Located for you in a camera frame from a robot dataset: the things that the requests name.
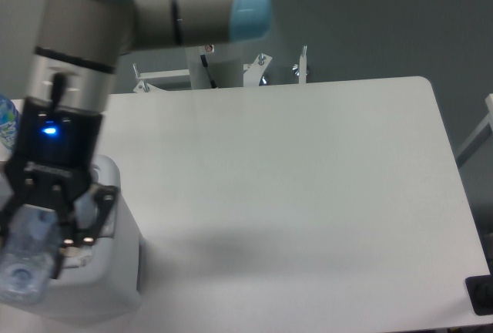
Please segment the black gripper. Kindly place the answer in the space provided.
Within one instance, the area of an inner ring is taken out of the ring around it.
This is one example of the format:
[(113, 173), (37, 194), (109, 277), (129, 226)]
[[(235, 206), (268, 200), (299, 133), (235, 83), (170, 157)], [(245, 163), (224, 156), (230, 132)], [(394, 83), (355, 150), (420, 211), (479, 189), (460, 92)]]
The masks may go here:
[(115, 186), (92, 183), (89, 167), (102, 125), (100, 113), (52, 108), (50, 102), (24, 101), (15, 149), (1, 163), (1, 232), (22, 205), (50, 209), (49, 278), (62, 271), (69, 247), (92, 246), (119, 195)]

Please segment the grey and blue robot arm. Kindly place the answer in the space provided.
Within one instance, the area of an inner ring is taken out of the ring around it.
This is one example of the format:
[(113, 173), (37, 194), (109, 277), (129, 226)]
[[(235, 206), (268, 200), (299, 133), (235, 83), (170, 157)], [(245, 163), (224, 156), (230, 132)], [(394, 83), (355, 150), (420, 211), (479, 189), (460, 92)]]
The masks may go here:
[(270, 30), (271, 0), (46, 0), (1, 210), (1, 248), (23, 207), (54, 218), (32, 259), (56, 279), (69, 247), (96, 242), (118, 196), (90, 166), (119, 57), (244, 42)]

